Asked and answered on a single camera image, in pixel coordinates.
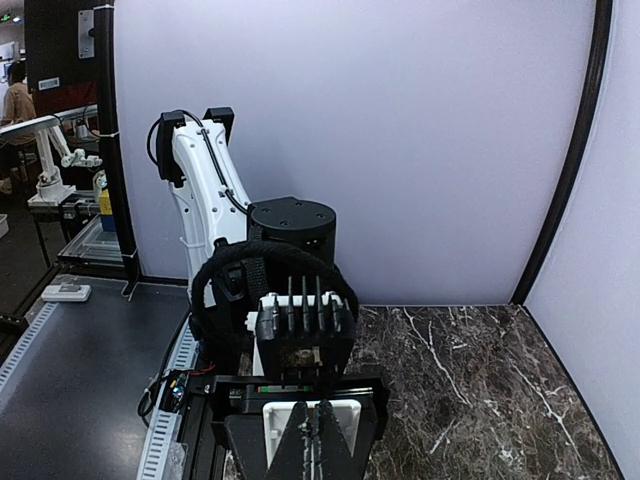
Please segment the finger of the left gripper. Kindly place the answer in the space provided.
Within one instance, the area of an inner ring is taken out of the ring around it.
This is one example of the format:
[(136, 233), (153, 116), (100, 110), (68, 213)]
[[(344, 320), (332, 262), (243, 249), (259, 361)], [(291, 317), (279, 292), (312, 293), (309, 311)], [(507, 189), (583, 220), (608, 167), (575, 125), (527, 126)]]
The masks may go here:
[(265, 479), (268, 467), (262, 415), (229, 415), (222, 433), (222, 444), (231, 451), (242, 478)]

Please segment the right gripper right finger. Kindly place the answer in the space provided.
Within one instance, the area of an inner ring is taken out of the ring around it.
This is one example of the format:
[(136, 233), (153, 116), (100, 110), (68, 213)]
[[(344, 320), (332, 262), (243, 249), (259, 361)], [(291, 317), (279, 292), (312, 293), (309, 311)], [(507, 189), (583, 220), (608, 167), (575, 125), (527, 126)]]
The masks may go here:
[(356, 400), (322, 400), (314, 406), (314, 478), (361, 479), (353, 456), (361, 405)]

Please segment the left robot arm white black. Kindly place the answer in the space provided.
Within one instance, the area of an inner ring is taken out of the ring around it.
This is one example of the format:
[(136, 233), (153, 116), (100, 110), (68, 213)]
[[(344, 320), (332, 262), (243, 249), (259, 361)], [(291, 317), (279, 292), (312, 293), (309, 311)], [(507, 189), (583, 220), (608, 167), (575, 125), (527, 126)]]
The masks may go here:
[(347, 370), (359, 299), (335, 263), (337, 216), (249, 198), (228, 143), (234, 113), (162, 113), (147, 152), (174, 198), (189, 309), (138, 407), (139, 472), (165, 479), (361, 479), (390, 391)]

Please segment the white remote control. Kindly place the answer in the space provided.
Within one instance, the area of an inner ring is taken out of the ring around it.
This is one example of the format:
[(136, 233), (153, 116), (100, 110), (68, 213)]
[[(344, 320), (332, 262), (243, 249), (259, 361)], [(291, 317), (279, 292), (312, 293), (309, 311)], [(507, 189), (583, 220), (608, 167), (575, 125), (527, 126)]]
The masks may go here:
[(360, 478), (363, 404), (355, 399), (279, 401), (262, 407), (267, 476)]

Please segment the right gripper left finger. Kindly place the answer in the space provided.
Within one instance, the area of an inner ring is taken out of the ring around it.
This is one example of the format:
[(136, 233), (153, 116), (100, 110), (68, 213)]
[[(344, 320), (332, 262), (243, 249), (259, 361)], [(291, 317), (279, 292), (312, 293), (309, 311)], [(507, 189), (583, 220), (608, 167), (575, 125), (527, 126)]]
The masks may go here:
[(263, 407), (263, 423), (266, 479), (310, 479), (311, 420), (307, 403), (267, 403)]

